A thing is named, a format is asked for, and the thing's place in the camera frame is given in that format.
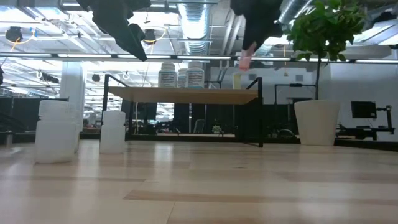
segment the green leaves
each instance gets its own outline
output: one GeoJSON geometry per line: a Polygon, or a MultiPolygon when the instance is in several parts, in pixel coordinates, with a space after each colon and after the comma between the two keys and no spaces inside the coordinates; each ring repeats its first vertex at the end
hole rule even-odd
{"type": "Polygon", "coordinates": [[[329,0],[325,4],[317,1],[315,10],[295,20],[286,32],[287,40],[293,42],[294,51],[304,52],[298,54],[296,60],[310,60],[315,54],[331,61],[343,61],[346,59],[340,52],[346,50],[347,42],[354,44],[354,36],[363,28],[363,19],[358,6],[342,5],[342,0],[329,0]]]}

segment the wooden tabletop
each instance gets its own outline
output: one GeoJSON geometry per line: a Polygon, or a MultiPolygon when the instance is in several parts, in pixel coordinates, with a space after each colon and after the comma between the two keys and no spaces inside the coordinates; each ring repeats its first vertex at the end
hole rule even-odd
{"type": "Polygon", "coordinates": [[[125,100],[142,103],[203,103],[241,105],[257,98],[257,90],[110,87],[125,100]]]}

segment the pink object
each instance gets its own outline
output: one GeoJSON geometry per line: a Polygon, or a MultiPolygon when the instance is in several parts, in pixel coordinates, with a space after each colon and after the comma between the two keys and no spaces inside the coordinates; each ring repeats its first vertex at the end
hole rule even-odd
{"type": "Polygon", "coordinates": [[[242,50],[241,59],[239,60],[239,69],[242,71],[249,70],[251,58],[254,54],[254,49],[257,44],[254,42],[247,50],[242,50]]]}

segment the white planter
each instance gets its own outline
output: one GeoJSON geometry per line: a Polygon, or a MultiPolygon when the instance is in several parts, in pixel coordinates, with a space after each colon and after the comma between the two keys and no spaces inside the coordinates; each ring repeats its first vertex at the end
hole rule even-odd
{"type": "Polygon", "coordinates": [[[329,100],[310,100],[294,104],[298,134],[303,145],[333,146],[340,104],[329,100]]]}

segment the wooden floor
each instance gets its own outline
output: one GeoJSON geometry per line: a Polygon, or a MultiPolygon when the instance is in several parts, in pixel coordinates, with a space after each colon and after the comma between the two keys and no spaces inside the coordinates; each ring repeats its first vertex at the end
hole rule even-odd
{"type": "Polygon", "coordinates": [[[344,147],[126,143],[34,164],[0,148],[1,224],[398,223],[398,153],[344,147]]]}

